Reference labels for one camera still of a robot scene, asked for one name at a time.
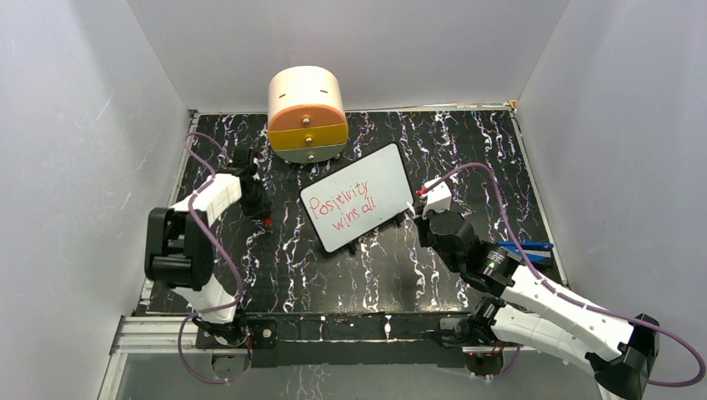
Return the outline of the white whiteboard marker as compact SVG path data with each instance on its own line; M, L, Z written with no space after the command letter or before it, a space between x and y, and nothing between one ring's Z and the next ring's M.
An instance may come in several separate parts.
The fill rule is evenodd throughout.
M411 202L407 202L407 208L412 218L416 218L418 216L416 208Z

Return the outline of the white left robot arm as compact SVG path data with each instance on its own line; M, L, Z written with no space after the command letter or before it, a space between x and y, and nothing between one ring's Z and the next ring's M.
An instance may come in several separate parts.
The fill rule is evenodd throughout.
M271 223L272 203L258 175L256 152L238 147L226 167L170 207L148 215L144 258L147 279L161 283L191 304L196 320L216 324L217 336L238 347L248 339L248 323L236 316L243 289L229 294L214 274L217 257L230 259L212 226L233 205L245 217Z

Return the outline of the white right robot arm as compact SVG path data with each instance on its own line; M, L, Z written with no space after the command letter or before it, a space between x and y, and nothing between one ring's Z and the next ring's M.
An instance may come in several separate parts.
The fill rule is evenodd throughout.
M414 221L421 245L486 295L457 338L529 346L573 363L619 398L643 397L659 350L656 333L646 326L651 317L611 316L546 276L534 275L505 248L479 239L456 212L428 211Z

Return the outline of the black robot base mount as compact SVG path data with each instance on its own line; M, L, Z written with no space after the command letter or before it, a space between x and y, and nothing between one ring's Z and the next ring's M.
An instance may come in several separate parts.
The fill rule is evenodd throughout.
M472 327L467 312L236 312L225 325L196 321L196 347L242 351L255 368L300 365L432 364L499 373L511 347Z

